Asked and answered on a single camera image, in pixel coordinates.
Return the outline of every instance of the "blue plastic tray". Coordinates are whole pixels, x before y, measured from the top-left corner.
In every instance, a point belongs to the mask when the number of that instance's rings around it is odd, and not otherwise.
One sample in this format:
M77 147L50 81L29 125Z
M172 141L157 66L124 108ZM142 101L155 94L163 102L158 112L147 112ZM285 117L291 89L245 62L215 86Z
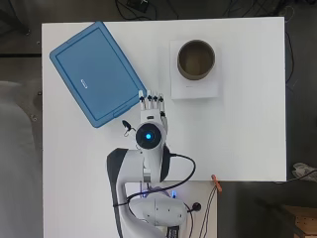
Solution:
M50 58L94 127L104 125L137 104L139 90L146 95L137 74L101 22L53 50Z

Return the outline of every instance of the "gray floor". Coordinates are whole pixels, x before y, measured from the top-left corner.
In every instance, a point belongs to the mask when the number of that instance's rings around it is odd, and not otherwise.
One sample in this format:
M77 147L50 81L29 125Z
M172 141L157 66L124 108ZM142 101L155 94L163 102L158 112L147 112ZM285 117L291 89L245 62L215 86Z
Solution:
M174 19L166 1L153 0L159 20ZM180 19L222 17L229 1L171 0ZM251 0L241 0L231 17L242 16ZM268 11L276 1L265 1ZM40 53L41 23L122 21L113 0L16 0L17 15L32 29L30 36L11 33L0 37L0 53ZM250 11L253 16L259 6ZM295 58L295 71L286 90L287 165L296 162L317 167L317 6L293 5L295 14L285 24ZM152 17L150 8L147 16ZM41 59L0 59L1 80L41 84ZM290 73L289 47L286 49L286 74ZM317 207L317 183L296 181L277 185L272 182L223 182L218 203L218 237L293 237L272 220L257 203L262 198L272 203Z

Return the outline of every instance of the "blue light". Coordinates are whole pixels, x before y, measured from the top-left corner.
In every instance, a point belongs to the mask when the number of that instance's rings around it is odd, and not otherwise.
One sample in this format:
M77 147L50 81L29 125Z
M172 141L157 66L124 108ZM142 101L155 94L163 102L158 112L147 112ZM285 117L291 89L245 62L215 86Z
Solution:
M177 196L177 193L176 193L175 190L173 190L173 191L171 192L171 197L172 197L172 198L176 198L176 196Z

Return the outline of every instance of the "metal cup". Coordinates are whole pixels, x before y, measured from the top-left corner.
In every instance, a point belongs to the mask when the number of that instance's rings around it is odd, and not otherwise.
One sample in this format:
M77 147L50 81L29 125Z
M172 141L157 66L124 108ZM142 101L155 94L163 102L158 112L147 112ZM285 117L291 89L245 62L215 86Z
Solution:
M177 67L189 80L207 76L215 64L214 50L206 42L193 40L183 45L178 53Z

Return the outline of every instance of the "white square base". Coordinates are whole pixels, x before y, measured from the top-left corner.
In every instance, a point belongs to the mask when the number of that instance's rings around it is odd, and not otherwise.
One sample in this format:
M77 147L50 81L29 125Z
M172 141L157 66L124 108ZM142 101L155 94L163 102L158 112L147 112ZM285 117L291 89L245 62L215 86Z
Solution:
M177 67L177 57L181 47L191 41L171 41L169 44L169 70L170 70L170 87L171 99L188 99L188 98L209 98L218 97L218 87L221 70L217 62L217 46L210 40L201 39L208 43L215 52L216 60L213 68L207 76L200 80L189 80L182 76Z

